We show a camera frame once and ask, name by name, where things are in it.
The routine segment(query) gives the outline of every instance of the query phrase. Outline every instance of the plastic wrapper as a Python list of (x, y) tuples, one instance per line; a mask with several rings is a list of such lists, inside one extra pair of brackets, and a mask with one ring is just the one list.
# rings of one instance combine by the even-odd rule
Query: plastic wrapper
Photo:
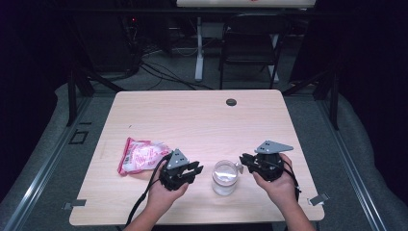
[(162, 142), (135, 141), (128, 138), (117, 172), (124, 176), (153, 169), (170, 151)]

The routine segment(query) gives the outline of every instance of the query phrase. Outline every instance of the black chair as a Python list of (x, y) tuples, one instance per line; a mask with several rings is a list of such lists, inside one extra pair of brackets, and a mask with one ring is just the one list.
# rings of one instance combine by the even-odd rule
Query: black chair
[[(291, 23), (283, 15), (267, 13), (241, 13), (226, 20), (222, 31), (222, 48), (218, 69), (219, 88), (222, 89), (224, 64), (274, 65), (269, 88), (279, 62), (282, 41), (291, 30)], [(277, 35), (273, 45), (271, 36)]]

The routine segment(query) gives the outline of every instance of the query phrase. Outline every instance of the clear plastic cup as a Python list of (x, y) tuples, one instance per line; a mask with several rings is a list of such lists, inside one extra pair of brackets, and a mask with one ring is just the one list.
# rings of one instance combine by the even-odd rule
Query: clear plastic cup
[(231, 194), (237, 186), (238, 170), (230, 161), (220, 161), (213, 170), (213, 190), (219, 195)]

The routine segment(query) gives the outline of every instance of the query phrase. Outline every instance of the forearm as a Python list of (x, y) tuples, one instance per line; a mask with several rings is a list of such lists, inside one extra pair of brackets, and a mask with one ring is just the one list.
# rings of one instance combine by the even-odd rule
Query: forearm
[(150, 231), (161, 216), (157, 211), (145, 208), (124, 231)]
[(285, 218), (289, 231), (315, 230), (299, 204), (293, 203), (279, 208)]

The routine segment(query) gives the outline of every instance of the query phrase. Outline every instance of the table leg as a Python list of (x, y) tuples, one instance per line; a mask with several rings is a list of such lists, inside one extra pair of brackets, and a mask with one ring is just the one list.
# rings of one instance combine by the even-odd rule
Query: table leg
[(195, 65), (195, 81), (199, 82), (203, 80), (203, 40), (201, 34), (201, 17), (197, 18), (197, 63)]
[[(273, 46), (275, 46), (276, 42), (278, 41), (278, 35), (270, 35), (270, 39), (272, 39), (272, 44), (273, 44)], [(274, 65), (269, 65), (268, 66), (268, 71), (269, 71), (270, 78), (272, 78), (272, 73), (273, 73), (274, 68), (275, 68)], [(278, 77), (278, 72), (277, 71), (275, 73), (275, 79), (273, 80), (273, 83), (274, 84), (279, 83), (279, 77)]]

